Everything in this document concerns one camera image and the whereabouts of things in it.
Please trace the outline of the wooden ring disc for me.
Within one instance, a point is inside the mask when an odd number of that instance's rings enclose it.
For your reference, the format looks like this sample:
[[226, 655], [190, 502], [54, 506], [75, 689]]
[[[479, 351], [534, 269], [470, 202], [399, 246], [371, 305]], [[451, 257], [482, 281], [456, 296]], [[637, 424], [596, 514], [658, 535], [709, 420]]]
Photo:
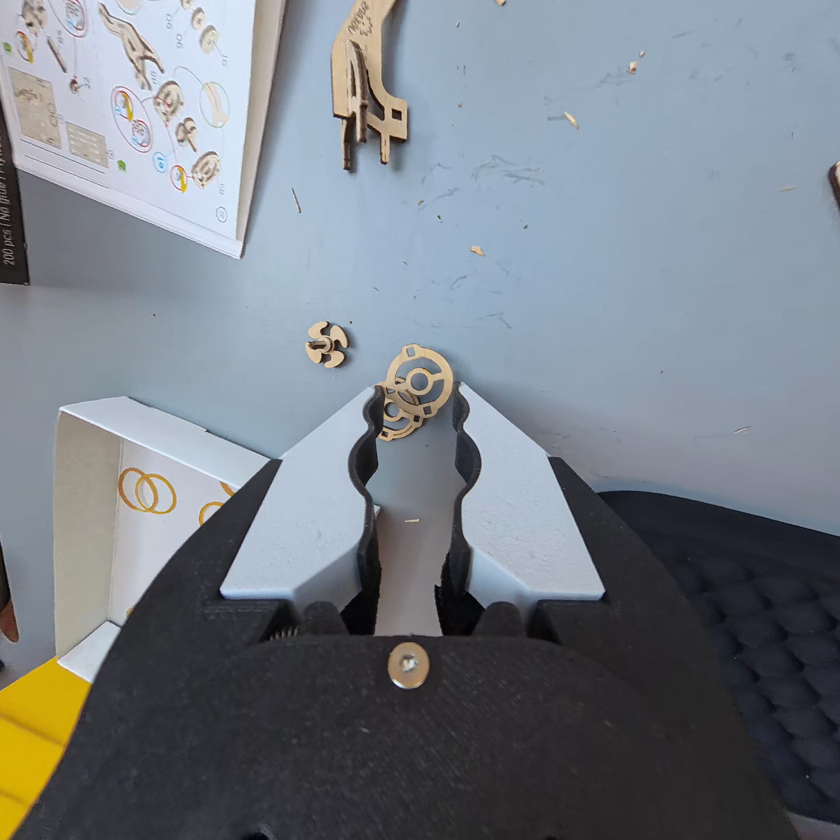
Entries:
[[404, 439], [424, 425], [424, 411], [419, 414], [409, 413], [395, 402], [395, 392], [387, 387], [385, 381], [378, 383], [385, 394], [383, 427], [379, 439], [389, 442]]
[[382, 384], [385, 414], [419, 427], [444, 407], [454, 385], [452, 368], [441, 353], [409, 343], [391, 362]]

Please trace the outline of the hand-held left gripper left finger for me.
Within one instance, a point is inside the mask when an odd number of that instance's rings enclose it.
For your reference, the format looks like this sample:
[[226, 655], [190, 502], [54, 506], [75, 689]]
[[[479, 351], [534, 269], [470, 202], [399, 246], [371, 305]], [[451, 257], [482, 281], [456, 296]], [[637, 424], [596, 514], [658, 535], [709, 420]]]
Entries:
[[382, 567], [376, 507], [384, 389], [363, 389], [281, 458], [220, 587], [232, 600], [334, 605], [352, 634], [375, 631]]

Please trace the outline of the yellow plastic bin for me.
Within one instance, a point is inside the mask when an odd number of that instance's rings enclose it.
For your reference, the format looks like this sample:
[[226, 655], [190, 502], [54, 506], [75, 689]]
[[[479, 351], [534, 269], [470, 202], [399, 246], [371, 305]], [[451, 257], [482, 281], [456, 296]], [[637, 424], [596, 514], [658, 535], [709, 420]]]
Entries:
[[1, 838], [11, 838], [44, 790], [90, 684], [52, 658], [1, 692]]

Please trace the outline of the black model kit box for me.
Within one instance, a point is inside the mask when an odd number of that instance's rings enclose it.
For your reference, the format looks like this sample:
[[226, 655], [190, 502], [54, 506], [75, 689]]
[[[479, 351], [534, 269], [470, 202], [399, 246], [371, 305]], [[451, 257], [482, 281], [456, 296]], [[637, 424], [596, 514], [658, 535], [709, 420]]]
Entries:
[[29, 286], [28, 250], [18, 171], [4, 111], [1, 110], [1, 282]]

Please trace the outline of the small wooden hub with axle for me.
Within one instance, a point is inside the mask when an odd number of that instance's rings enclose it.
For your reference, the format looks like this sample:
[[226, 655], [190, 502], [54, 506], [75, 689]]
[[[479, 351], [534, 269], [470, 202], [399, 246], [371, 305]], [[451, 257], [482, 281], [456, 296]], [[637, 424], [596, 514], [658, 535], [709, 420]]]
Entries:
[[308, 336], [305, 351], [310, 361], [327, 369], [337, 368], [344, 362], [350, 339], [342, 327], [326, 321], [316, 322], [310, 327]]

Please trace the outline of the wooden fork arm part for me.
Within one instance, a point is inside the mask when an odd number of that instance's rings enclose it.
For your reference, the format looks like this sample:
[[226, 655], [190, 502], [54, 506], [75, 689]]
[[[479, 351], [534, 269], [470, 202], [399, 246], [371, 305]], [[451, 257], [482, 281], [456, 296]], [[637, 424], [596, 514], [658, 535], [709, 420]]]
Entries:
[[382, 32], [395, 1], [356, 1], [332, 43], [332, 112], [340, 120], [342, 167], [351, 169], [351, 141], [368, 129], [380, 136], [380, 159], [391, 159], [392, 140], [408, 137], [408, 106], [383, 81]]

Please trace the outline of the black padded wrist rest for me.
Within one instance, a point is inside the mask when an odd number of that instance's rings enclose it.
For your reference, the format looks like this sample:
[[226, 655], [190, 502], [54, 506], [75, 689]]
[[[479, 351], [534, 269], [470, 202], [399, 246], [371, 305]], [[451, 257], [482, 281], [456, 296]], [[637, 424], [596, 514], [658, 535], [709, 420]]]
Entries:
[[607, 491], [706, 628], [788, 809], [839, 819], [839, 538], [698, 500]]

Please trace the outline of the scattered wood chips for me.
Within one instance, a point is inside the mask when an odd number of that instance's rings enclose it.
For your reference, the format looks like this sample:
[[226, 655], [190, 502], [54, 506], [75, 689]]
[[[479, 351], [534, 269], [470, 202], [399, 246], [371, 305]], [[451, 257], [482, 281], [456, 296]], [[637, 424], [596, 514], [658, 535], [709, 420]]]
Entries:
[[340, 166], [329, 52], [299, 2], [290, 268], [355, 327], [357, 393], [426, 342], [598, 488], [802, 515], [795, 193], [736, 2], [406, 2], [409, 140]]

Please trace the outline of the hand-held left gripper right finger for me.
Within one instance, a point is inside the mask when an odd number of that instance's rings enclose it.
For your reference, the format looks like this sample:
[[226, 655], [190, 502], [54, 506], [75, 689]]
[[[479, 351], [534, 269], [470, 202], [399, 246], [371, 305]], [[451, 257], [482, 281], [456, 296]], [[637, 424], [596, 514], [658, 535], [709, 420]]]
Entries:
[[436, 588], [445, 636], [470, 635], [496, 603], [525, 625], [541, 602], [598, 602], [604, 584], [548, 454], [467, 385], [452, 395], [455, 499]]

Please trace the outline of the white cardboard tray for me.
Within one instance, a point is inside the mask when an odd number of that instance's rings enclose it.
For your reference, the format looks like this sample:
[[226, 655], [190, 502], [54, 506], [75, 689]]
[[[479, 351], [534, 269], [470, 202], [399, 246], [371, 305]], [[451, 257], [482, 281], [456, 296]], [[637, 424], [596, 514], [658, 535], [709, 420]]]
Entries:
[[61, 407], [54, 482], [58, 665], [92, 683], [173, 553], [266, 462], [127, 396]]

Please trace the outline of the white instruction booklet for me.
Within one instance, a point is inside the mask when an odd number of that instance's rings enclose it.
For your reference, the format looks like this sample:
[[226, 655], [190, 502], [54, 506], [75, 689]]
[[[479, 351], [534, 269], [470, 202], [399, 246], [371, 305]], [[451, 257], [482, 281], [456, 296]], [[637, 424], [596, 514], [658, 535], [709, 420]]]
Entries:
[[283, 1], [2, 1], [16, 166], [240, 259]]

